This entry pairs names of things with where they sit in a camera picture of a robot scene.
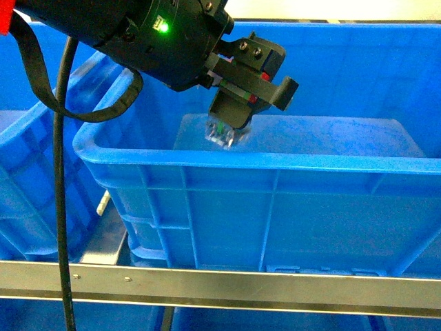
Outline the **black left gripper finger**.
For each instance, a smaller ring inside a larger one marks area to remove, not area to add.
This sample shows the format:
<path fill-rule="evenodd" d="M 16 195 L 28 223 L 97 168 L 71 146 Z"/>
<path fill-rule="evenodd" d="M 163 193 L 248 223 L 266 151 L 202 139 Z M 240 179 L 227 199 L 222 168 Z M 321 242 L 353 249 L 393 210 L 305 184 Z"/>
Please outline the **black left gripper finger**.
<path fill-rule="evenodd" d="M 282 111 L 289 107 L 299 86 L 291 77 L 285 77 L 282 83 L 277 86 L 243 66 L 235 66 L 232 62 L 228 62 L 214 53 L 208 57 L 208 69 L 226 82 L 257 96 Z"/>
<path fill-rule="evenodd" d="M 252 32 L 247 38 L 218 42 L 218 54 L 228 62 L 272 82 L 286 57 L 286 50 Z"/>

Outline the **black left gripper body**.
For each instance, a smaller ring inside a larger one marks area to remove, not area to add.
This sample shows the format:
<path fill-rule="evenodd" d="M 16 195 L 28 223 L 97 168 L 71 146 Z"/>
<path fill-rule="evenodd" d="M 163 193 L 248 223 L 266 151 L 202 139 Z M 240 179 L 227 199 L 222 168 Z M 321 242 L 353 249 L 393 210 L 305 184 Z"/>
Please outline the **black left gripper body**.
<path fill-rule="evenodd" d="M 201 84 L 234 20 L 226 1 L 17 1 L 16 9 L 180 92 Z"/>

